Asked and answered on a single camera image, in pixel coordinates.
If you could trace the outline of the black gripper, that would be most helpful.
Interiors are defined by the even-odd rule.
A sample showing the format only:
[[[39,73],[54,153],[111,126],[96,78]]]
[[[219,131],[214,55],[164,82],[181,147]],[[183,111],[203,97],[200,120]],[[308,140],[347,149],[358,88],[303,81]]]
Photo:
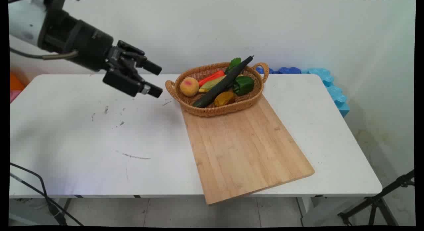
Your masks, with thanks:
[[[108,70],[103,83],[131,97],[138,94],[159,98],[163,89],[144,80],[136,68],[159,75],[162,67],[151,62],[144,51],[113,38],[94,26],[76,19],[68,20],[68,60],[92,71]]]

